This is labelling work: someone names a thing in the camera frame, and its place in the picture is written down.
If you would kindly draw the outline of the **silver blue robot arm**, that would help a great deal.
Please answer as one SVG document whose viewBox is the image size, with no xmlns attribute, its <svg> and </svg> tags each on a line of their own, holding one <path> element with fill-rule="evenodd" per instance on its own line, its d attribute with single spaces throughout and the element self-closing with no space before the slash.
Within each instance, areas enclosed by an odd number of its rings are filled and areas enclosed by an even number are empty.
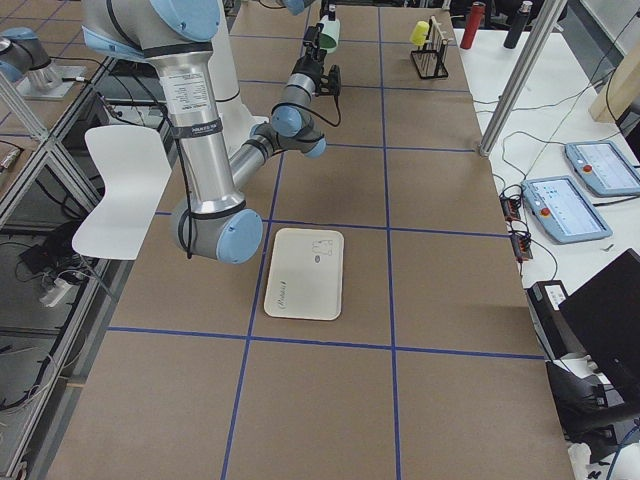
<svg viewBox="0 0 640 480">
<path fill-rule="evenodd" d="M 296 16 L 314 3 L 314 0 L 258 0 L 258 3 L 268 9 L 286 9 Z"/>
<path fill-rule="evenodd" d="M 262 241 L 262 219 L 241 191 L 266 161 L 286 151 L 324 153 L 324 134 L 311 109 L 316 96 L 340 94 L 338 66 L 324 68 L 322 39 L 334 14 L 305 31 L 301 56 L 280 100 L 263 122 L 236 124 L 244 107 L 238 89 L 218 99 L 215 86 L 234 79 L 228 30 L 219 1 L 85 1 L 86 45 L 105 56 L 151 65 L 166 102 L 186 197 L 174 209 L 175 241 L 187 255 L 228 264 L 249 260 Z"/>
</svg>

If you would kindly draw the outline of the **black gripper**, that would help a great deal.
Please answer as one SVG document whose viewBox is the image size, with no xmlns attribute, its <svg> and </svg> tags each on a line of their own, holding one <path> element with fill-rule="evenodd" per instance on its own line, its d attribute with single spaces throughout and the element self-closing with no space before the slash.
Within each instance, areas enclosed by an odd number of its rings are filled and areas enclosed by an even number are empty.
<svg viewBox="0 0 640 480">
<path fill-rule="evenodd" d="M 311 59 L 324 59 L 326 56 L 326 51 L 320 46 L 322 30 L 322 25 L 314 25 L 308 26 L 305 31 L 303 47 L 305 48 L 305 55 Z"/>
</svg>

